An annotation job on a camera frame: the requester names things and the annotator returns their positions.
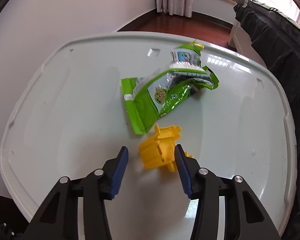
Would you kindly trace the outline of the white plastic storage box lid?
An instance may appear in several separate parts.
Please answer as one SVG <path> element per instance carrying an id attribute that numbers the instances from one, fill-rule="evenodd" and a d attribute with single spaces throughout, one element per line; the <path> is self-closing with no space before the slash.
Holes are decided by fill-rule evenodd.
<path id="1" fill-rule="evenodd" d="M 63 176 L 82 178 L 122 146 L 129 161 L 119 194 L 106 202 L 113 239 L 189 239 L 197 201 L 179 175 L 146 170 L 138 153 L 121 80 L 144 77 L 172 62 L 172 50 L 189 37 L 118 32 L 84 37 L 54 52 L 35 72 L 7 122 L 0 170 L 27 220 Z M 204 43 L 202 64 L 218 77 L 158 120 L 181 127 L 178 143 L 215 175 L 242 176 L 283 233 L 294 202 L 296 139 L 280 83 L 263 65 Z"/>

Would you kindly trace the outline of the yellow plastic toy part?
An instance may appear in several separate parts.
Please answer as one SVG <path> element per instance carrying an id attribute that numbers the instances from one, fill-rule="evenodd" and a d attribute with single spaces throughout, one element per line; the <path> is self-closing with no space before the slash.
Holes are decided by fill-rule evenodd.
<path id="1" fill-rule="evenodd" d="M 138 146 L 144 169 L 166 167 L 172 173 L 177 171 L 174 149 L 181 131 L 180 126 L 154 126 L 154 134 Z"/>

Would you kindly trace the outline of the green snack wrapper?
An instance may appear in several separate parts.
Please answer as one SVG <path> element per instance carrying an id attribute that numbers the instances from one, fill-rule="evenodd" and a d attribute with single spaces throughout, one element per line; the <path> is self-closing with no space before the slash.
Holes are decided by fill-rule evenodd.
<path id="1" fill-rule="evenodd" d="M 147 134 L 154 123 L 203 88 L 219 85 L 215 73 L 202 66 L 204 45 L 193 41 L 171 51 L 172 62 L 146 77 L 121 80 L 126 112 L 137 135 Z"/>

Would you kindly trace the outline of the bed with black skirt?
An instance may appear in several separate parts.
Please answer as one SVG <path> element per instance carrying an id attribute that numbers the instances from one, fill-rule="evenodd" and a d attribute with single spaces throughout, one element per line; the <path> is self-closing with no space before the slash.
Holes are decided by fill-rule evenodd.
<path id="1" fill-rule="evenodd" d="M 300 239 L 300 28 L 274 8 L 252 0 L 235 1 L 235 19 L 283 87 L 292 111 L 298 176 L 294 206 L 282 239 Z"/>

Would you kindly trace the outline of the black white printed blanket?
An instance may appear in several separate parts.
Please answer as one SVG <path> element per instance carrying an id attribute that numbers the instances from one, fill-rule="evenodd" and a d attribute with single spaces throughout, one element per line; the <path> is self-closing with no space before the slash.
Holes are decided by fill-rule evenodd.
<path id="1" fill-rule="evenodd" d="M 244 12 L 254 11 L 259 12 L 272 22 L 274 22 L 278 27 L 284 31 L 290 29 L 296 29 L 300 32 L 300 9 L 297 5 L 294 5 L 293 16 L 289 17 L 287 14 L 281 10 L 269 6 L 266 3 L 262 3 L 258 0 L 235 0 L 236 5 L 234 6 L 234 11 L 236 13 L 235 19 L 241 22 L 243 19 Z"/>

